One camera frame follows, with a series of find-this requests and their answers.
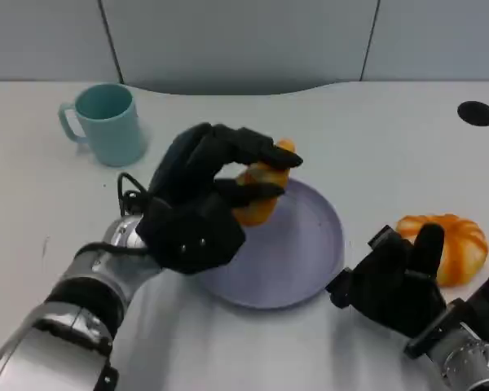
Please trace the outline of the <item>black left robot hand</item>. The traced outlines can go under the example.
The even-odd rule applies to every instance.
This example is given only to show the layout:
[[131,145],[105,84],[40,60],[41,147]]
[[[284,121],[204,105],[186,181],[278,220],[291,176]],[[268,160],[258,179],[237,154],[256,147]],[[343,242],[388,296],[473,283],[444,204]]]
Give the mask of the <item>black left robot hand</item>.
[[302,158],[247,128],[200,123],[180,133],[152,175],[136,227],[159,266],[193,275],[228,264],[245,242],[234,210],[284,194],[272,182],[218,179],[230,163],[285,171],[301,165]]

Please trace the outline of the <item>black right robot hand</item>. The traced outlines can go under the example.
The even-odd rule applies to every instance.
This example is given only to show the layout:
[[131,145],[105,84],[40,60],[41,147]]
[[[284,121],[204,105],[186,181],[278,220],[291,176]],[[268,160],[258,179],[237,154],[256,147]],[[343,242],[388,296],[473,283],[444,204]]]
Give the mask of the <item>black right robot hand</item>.
[[436,282],[444,229],[426,223],[414,241],[384,226],[368,242],[371,252],[343,269],[326,287],[338,308],[354,307],[384,327],[415,338],[447,307]]

